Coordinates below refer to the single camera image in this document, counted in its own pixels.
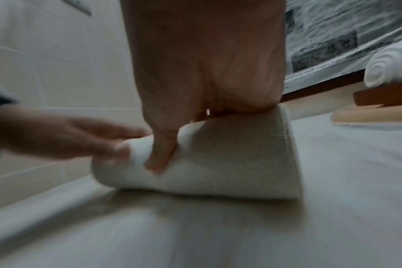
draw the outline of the skin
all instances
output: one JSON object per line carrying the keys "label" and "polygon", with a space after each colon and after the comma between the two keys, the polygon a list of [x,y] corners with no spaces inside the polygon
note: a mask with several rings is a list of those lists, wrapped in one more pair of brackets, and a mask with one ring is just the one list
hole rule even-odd
{"label": "skin", "polygon": [[86,117],[41,113],[16,105],[0,106],[0,149],[53,159],[95,156],[129,157],[122,140],[149,133],[141,128],[116,125]]}
{"label": "skin", "polygon": [[180,127],[280,100],[285,77],[285,0],[121,0],[144,119],[164,167]]}

